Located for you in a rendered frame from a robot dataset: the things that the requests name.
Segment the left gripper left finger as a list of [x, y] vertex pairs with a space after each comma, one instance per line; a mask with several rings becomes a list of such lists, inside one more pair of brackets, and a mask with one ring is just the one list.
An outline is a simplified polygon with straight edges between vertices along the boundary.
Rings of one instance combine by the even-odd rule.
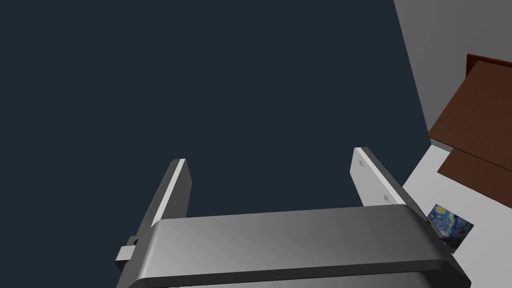
[[142, 236], [160, 220], [187, 217], [192, 179], [185, 158], [174, 159], [166, 173], [137, 230]]

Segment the brown wooden cabinet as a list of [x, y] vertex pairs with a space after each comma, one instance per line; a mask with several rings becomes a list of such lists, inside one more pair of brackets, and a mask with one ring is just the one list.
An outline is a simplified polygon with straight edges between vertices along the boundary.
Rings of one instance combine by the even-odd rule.
[[441, 175], [512, 209], [512, 62], [468, 54], [427, 135], [451, 148]]

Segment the blue swirly night sky painting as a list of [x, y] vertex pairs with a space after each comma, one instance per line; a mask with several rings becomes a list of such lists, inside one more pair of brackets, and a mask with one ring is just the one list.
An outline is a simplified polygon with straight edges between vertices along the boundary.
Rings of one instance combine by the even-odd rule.
[[447, 249], [453, 254], [473, 229], [474, 224], [436, 204], [428, 218], [441, 234], [441, 239]]

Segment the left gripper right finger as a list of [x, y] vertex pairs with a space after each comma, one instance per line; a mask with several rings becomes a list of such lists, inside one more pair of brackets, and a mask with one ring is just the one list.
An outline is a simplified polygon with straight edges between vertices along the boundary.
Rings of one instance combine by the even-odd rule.
[[407, 205], [425, 218], [418, 204], [368, 147], [353, 149], [349, 173], [364, 206]]

